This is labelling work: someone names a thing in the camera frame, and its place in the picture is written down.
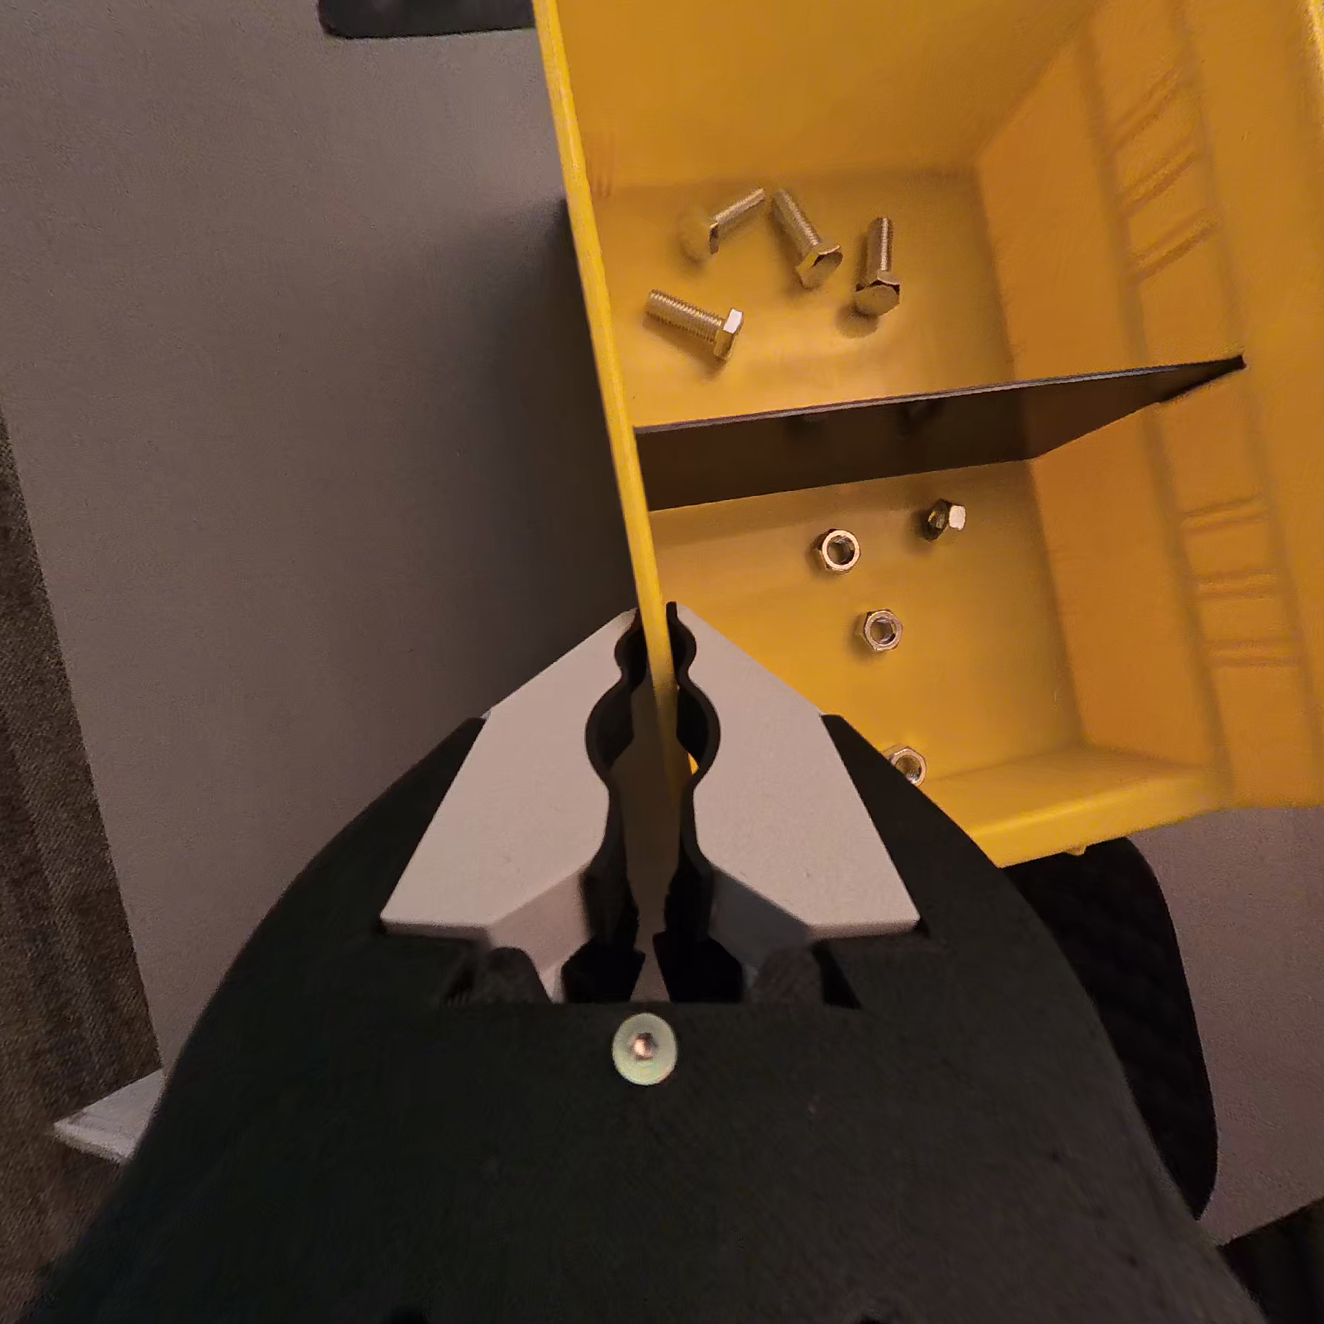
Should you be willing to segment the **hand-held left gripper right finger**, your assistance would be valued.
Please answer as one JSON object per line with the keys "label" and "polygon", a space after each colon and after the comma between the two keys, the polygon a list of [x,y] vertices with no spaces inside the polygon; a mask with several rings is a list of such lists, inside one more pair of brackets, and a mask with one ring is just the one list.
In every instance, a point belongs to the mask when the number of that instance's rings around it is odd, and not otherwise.
{"label": "hand-held left gripper right finger", "polygon": [[806,693],[670,605],[678,804],[658,970],[674,1002],[742,1002],[777,953],[894,939],[921,908]]}

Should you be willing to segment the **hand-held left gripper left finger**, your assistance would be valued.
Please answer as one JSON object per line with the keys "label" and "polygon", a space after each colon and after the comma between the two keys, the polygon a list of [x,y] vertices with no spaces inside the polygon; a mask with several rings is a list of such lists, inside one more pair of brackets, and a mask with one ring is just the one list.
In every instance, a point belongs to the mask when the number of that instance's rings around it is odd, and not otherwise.
{"label": "hand-held left gripper left finger", "polygon": [[588,945],[583,881],[607,830],[607,783],[590,761],[590,709],[622,680],[619,613],[486,709],[479,733],[411,851],[379,925],[408,939],[517,947],[561,1002]]}

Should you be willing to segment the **yellow divided parts bin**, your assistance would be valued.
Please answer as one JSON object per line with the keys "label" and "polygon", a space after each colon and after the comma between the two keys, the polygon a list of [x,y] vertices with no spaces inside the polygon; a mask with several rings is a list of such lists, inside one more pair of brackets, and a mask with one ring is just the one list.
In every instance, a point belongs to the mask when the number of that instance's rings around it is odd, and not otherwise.
{"label": "yellow divided parts bin", "polygon": [[[688,605],[994,863],[1321,804],[1321,4],[534,4],[660,725]],[[791,190],[703,266],[675,228]],[[850,308],[890,220],[901,300]],[[725,360],[647,289],[745,313]],[[1051,455],[647,508],[635,430],[1246,368]],[[965,529],[922,542],[934,502]],[[850,572],[813,543],[860,537]],[[901,618],[878,655],[860,624]]]}

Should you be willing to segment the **black textured mat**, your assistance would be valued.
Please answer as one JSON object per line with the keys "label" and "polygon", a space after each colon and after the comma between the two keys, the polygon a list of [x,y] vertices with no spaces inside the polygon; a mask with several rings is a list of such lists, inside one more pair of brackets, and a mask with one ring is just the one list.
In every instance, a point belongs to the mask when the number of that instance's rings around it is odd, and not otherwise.
{"label": "black textured mat", "polygon": [[1161,889],[1132,836],[1006,871],[1085,984],[1190,1218],[1215,1189],[1215,1106]]}

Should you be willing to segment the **black bin divider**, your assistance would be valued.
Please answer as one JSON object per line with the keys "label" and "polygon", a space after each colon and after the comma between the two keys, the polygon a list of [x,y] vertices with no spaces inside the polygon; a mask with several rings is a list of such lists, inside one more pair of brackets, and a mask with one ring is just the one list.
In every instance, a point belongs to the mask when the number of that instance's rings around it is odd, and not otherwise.
{"label": "black bin divider", "polygon": [[1034,461],[1246,368],[1243,356],[635,430],[651,512]]}

